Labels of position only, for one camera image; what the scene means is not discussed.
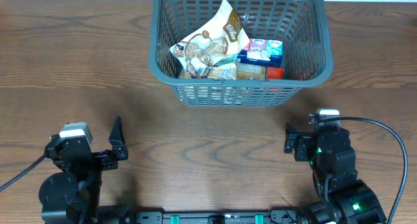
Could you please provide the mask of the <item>Kleenex tissue multipack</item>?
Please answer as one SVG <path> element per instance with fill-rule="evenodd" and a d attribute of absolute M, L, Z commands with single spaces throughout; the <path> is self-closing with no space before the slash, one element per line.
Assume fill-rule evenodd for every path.
<path fill-rule="evenodd" d="M 240 63 L 280 67 L 283 61 L 283 42 L 251 38 L 250 43 L 237 55 Z"/>

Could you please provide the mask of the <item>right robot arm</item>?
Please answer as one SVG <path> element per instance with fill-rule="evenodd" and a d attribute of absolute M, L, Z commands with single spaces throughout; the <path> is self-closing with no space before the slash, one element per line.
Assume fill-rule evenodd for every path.
<path fill-rule="evenodd" d="M 375 193 L 357 178 L 356 152 L 350 132 L 341 127 L 339 111 L 319 109 L 311 116 L 312 132 L 285 126 L 283 151 L 306 161 L 320 198 L 299 211 L 298 223 L 386 223 Z"/>

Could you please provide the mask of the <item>teal snack packet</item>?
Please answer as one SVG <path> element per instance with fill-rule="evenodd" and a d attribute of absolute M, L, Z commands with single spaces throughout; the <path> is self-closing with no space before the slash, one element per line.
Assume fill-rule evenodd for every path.
<path fill-rule="evenodd" d="M 210 56 L 212 61 L 212 66 L 221 66 L 227 63 L 235 62 L 237 59 L 237 54 L 222 54 L 215 53 Z"/>

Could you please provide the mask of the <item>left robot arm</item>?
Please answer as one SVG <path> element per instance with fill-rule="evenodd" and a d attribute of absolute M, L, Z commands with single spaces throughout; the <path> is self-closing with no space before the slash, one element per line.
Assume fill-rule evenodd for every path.
<path fill-rule="evenodd" d="M 128 159 L 128 148 L 117 117 L 109 135 L 110 150 L 91 151 L 87 123 L 65 124 L 45 147 L 46 157 L 61 171 L 41 185 L 38 198 L 45 223 L 135 223 L 131 206 L 99 207 L 102 172 Z"/>

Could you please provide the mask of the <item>PanTree snack bag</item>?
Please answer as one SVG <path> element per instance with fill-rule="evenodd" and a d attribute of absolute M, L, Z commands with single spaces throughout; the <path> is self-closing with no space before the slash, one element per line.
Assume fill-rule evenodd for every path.
<path fill-rule="evenodd" d="M 212 54 L 238 55 L 249 43 L 239 15 L 227 0 L 222 0 L 212 19 L 169 50 L 182 69 L 191 76 L 202 76 L 212 67 Z"/>

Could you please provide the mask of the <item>orange pasta packet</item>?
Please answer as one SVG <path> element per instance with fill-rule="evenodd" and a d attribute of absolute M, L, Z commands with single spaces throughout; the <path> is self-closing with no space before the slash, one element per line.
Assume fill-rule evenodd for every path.
<path fill-rule="evenodd" d="M 245 63 L 237 65 L 237 79 L 282 79 L 283 75 L 283 68 Z"/>

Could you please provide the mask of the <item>cream snack pouch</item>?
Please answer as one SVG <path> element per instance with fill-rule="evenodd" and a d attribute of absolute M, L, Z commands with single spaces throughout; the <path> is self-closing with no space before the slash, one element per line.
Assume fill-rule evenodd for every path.
<path fill-rule="evenodd" d="M 221 66 L 212 66 L 202 76 L 198 74 L 191 76 L 187 71 L 182 69 L 179 79 L 195 79 L 195 78 L 210 78 L 210 79 L 236 79 L 237 78 L 237 62 L 223 64 Z"/>

